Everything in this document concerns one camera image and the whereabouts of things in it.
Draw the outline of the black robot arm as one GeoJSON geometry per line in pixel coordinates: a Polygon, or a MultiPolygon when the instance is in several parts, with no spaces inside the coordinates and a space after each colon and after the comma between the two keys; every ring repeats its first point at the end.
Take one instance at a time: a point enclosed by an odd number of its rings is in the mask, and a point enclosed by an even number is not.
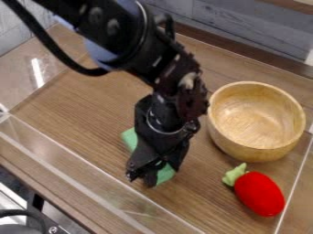
{"type": "Polygon", "coordinates": [[[33,1],[84,37],[101,71],[121,70],[151,86],[135,104],[125,176],[155,187],[177,172],[208,107],[200,65],[175,39],[172,17],[139,0],[33,1]]]}

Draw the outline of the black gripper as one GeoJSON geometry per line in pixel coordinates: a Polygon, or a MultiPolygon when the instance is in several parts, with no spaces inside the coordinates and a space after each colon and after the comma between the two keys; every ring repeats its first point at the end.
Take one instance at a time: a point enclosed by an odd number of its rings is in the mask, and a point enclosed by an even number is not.
{"type": "Polygon", "coordinates": [[[152,112],[152,96],[145,96],[135,104],[135,129],[137,147],[125,163],[125,173],[139,176],[143,173],[145,187],[155,187],[157,171],[149,170],[157,163],[168,163],[175,171],[179,170],[189,149],[189,140],[200,129],[197,119],[185,122],[179,129],[164,132],[156,128],[152,112]]]}

